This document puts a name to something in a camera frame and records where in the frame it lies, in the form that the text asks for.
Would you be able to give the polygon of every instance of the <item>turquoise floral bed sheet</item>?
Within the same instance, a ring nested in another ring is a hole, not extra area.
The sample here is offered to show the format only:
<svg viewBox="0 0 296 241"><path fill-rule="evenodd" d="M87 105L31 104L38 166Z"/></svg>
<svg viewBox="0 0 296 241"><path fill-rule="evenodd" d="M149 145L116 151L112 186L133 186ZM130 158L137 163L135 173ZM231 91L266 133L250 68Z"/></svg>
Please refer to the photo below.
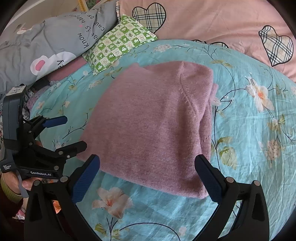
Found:
<svg viewBox="0 0 296 241"><path fill-rule="evenodd" d="M295 207L296 84L237 51L161 40L134 49L96 76L86 64L35 103L31 117L68 118L63 126L45 129L40 140L51 150L78 141L97 101L121 71L135 62L145 66L168 61L213 69L219 101L213 106L211 164L237 182L262 183L272 239ZM76 158L68 160L64 174L81 165ZM239 205L222 235L230 229ZM100 171L77 206L102 240L185 241L198 234L217 205L209 197L173 196Z"/></svg>

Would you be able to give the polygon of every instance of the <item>human hand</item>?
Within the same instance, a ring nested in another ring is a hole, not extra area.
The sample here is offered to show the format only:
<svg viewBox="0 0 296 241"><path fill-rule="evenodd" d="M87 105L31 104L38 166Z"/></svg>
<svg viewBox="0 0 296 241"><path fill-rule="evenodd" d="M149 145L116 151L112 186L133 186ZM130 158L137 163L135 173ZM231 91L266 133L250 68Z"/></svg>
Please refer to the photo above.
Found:
<svg viewBox="0 0 296 241"><path fill-rule="evenodd" d="M42 146L41 142L39 141L36 141L36 145ZM10 190L12 190L16 194L20 194L20 189L18 187L19 180L14 172L3 173L2 178L7 184L7 186L10 188ZM26 179L22 182L22 186L27 190L31 190L33 182L36 180L42 180L42 178L31 177L29 179Z"/></svg>

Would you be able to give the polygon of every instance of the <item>blue gripper pad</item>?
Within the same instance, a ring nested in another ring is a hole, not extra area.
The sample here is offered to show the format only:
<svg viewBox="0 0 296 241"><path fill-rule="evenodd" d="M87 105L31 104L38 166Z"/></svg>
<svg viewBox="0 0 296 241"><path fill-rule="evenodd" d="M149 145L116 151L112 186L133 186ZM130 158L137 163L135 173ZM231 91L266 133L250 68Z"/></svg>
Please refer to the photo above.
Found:
<svg viewBox="0 0 296 241"><path fill-rule="evenodd" d="M100 159L97 155L91 155L84 165L87 165L88 162L88 166L82 172L81 176L78 178L77 182L73 186L72 201L74 204L82 201L90 184L92 183L94 177L100 169Z"/></svg>
<svg viewBox="0 0 296 241"><path fill-rule="evenodd" d="M60 125L66 124L67 121L68 121L67 117L63 115L63 116L48 119L42 125L46 128L51 128L54 126L60 126Z"/></svg>
<svg viewBox="0 0 296 241"><path fill-rule="evenodd" d="M194 167L212 201L218 204L221 203L223 193L226 191L222 173L217 168L214 168L204 155L196 156Z"/></svg>

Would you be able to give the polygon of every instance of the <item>orange flower center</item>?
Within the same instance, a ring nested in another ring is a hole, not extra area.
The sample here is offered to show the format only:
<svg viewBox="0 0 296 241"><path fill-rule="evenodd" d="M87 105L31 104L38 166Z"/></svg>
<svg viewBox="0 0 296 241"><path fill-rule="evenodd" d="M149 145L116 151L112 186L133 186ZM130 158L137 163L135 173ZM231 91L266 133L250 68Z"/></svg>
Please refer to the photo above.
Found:
<svg viewBox="0 0 296 241"><path fill-rule="evenodd" d="M264 98L264 93L260 91L260 92L258 92L258 96L259 96L260 99L263 99Z"/></svg>
<svg viewBox="0 0 296 241"><path fill-rule="evenodd" d="M112 199L108 199L106 204L107 204L107 206L111 207L113 204Z"/></svg>

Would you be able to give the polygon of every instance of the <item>gray pillow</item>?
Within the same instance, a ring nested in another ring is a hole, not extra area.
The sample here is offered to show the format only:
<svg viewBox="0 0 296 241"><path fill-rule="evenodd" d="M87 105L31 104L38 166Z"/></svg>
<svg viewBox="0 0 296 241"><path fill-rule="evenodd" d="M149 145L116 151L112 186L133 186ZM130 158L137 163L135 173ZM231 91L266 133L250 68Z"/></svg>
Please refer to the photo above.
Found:
<svg viewBox="0 0 296 241"><path fill-rule="evenodd" d="M1 44L0 102L12 87L31 85L91 48L117 23L115 5L46 19Z"/></svg>

